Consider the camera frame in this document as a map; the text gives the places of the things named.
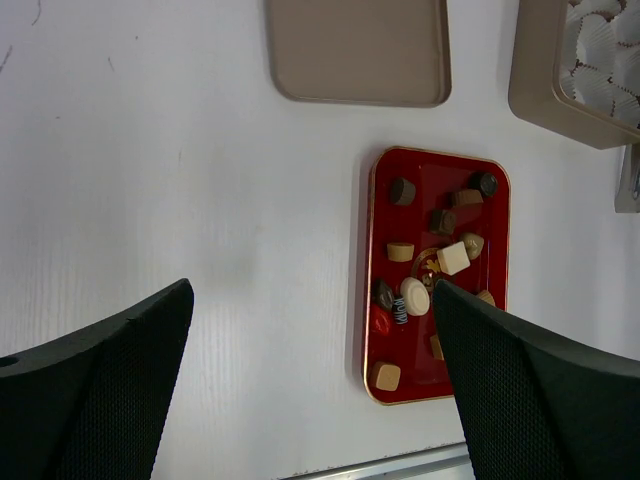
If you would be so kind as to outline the tan round chocolate cup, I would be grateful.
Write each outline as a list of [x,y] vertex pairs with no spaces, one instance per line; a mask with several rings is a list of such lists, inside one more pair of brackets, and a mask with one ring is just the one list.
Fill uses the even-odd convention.
[[415,246],[412,243],[389,242],[386,244],[387,257],[392,262],[404,263],[413,259]]

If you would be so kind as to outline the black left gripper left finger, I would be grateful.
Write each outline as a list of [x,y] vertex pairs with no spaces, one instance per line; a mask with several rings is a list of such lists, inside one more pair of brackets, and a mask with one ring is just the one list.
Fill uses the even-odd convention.
[[194,307],[181,279],[1,359],[4,479],[148,479]]

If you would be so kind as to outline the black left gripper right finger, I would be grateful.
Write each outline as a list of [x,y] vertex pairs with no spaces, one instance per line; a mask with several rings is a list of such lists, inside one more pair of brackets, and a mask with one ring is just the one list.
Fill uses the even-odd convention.
[[478,479],[636,479],[639,363],[441,280],[436,330]]

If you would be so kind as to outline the metal serving tongs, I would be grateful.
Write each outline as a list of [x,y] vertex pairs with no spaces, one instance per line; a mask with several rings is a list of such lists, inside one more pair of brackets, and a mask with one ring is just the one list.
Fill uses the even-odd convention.
[[618,190],[614,200],[616,213],[640,212],[640,146],[628,145],[625,148]]

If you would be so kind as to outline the dark square chocolate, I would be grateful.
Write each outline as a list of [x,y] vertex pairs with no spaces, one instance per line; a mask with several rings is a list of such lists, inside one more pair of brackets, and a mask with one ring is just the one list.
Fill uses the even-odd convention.
[[454,212],[447,209],[435,209],[432,212],[429,231],[438,236],[451,236],[457,224]]

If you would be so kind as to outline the white square chocolate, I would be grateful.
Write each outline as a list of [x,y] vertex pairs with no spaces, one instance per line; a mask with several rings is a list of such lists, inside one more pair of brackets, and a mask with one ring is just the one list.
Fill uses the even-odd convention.
[[442,273],[453,276],[470,267],[465,244],[460,241],[437,251],[437,259]]

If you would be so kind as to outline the beige heart chocolate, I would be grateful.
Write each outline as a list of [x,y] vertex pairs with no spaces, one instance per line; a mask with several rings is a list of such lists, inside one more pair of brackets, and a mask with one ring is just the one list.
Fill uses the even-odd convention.
[[464,232],[460,235],[459,240],[464,244],[467,256],[470,261],[477,259],[484,248],[485,239],[473,232]]

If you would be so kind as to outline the dark round chocolate cup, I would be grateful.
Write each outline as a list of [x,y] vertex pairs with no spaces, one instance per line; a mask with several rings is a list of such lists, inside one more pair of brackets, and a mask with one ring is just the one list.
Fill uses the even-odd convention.
[[416,196],[416,186],[404,177],[396,177],[391,182],[389,201],[392,205],[409,206]]

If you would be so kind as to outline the light brown chocolate block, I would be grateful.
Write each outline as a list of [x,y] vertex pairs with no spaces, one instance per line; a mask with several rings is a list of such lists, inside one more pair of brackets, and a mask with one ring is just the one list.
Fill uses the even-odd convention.
[[470,205],[478,205],[484,202],[482,193],[477,189],[463,189],[453,192],[450,196],[451,205],[461,208]]

